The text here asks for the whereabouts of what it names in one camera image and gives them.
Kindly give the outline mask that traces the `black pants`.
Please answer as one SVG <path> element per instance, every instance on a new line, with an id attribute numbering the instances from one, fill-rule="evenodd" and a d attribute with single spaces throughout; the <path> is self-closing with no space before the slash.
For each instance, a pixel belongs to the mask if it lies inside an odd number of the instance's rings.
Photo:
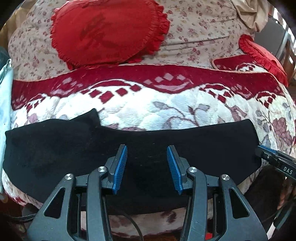
<path id="1" fill-rule="evenodd" d="M 100 124 L 91 110 L 72 120 L 51 119 L 6 132 L 3 168 L 23 193 L 44 202 L 62 177 L 91 173 L 127 146 L 120 190 L 109 204 L 129 214 L 171 211 L 187 199 L 174 189 L 167 147 L 211 176 L 227 174 L 240 184 L 261 166 L 250 120 L 183 130 L 120 131 Z"/>

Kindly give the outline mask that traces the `red and white floral blanket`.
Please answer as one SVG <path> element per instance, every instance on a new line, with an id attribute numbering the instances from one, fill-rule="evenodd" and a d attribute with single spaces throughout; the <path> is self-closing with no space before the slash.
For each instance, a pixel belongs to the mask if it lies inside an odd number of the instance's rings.
<path id="1" fill-rule="evenodd" d="M 215 64 L 214 69 L 126 65 L 39 81 L 15 79 L 11 127 L 69 120 L 91 109 L 103 126 L 132 132 L 249 119 L 262 144 L 294 156 L 295 103 L 285 86 L 245 55 Z"/>

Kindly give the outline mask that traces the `floral beige quilt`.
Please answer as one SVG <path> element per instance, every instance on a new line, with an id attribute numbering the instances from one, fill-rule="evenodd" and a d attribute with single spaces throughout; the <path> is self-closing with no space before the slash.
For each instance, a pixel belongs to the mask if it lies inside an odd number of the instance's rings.
<path id="1" fill-rule="evenodd" d="M 65 1 L 36 1 L 8 41 L 14 79 L 37 81 L 69 72 L 53 47 L 52 16 Z M 169 29 L 142 64 L 211 66 L 212 59 L 240 55 L 239 38 L 268 21 L 268 1 L 159 1 Z"/>

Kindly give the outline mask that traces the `red heart-shaped pillow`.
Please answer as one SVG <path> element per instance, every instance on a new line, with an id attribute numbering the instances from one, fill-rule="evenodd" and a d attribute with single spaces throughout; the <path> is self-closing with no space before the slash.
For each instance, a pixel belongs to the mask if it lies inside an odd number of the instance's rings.
<path id="1" fill-rule="evenodd" d="M 52 47 L 69 70 L 139 63 L 170 28 L 156 1 L 68 1 L 51 20 Z"/>

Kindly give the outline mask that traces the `beige cloth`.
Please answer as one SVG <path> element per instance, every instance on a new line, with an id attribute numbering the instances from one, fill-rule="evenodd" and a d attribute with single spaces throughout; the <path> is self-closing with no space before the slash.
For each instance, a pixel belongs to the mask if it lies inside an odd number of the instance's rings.
<path id="1" fill-rule="evenodd" d="M 261 32 L 268 22 L 270 3 L 267 0 L 231 0 L 243 23 Z"/>

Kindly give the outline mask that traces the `light blue fleece jacket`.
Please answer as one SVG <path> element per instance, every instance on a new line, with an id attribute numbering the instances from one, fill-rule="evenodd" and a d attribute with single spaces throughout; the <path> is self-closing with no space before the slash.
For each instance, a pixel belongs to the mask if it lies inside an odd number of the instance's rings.
<path id="1" fill-rule="evenodd" d="M 13 68 L 8 52 L 1 47 L 1 177 L 3 172 L 4 152 L 6 149 L 5 132 L 11 129 L 11 89 L 13 85 Z"/>

